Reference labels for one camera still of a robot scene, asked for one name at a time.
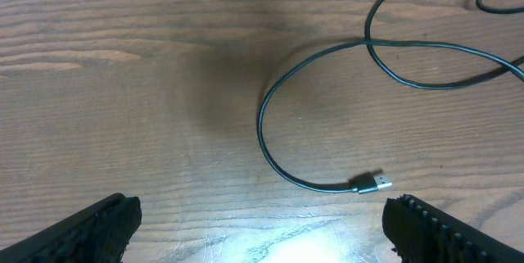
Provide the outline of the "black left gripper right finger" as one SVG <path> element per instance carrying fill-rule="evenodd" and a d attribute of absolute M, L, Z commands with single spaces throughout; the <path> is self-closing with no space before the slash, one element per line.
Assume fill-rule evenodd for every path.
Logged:
<path fill-rule="evenodd" d="M 523 263 L 523 253 L 412 195 L 388 199 L 382 229 L 409 263 Z"/>

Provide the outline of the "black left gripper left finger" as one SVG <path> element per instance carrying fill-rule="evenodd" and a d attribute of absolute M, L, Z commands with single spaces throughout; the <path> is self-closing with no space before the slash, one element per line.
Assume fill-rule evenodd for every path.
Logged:
<path fill-rule="evenodd" d="M 1 250 L 1 262 L 120 263 L 141 222 L 139 198 L 114 193 Z"/>

